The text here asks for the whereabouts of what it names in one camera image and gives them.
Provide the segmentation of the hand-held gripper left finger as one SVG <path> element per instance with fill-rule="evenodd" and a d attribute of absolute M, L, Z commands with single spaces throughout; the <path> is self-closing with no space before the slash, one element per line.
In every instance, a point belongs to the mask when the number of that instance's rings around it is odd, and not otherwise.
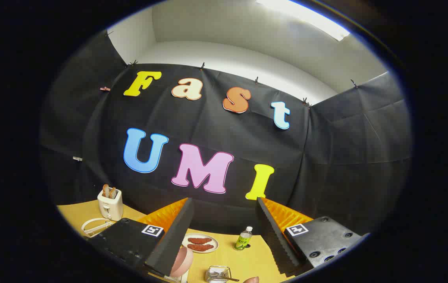
<path fill-rule="evenodd" d="M 88 242 L 136 272 L 168 276 L 194 216 L 194 201 L 184 198 L 139 220 L 124 217 Z"/>

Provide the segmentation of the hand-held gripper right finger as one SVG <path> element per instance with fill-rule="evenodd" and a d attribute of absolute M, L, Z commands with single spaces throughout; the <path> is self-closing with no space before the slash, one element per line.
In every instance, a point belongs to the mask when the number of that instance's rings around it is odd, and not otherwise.
<path fill-rule="evenodd" d="M 326 265 L 366 238 L 331 217 L 313 219 L 266 198 L 258 197 L 256 215 L 279 272 L 287 276 Z"/>

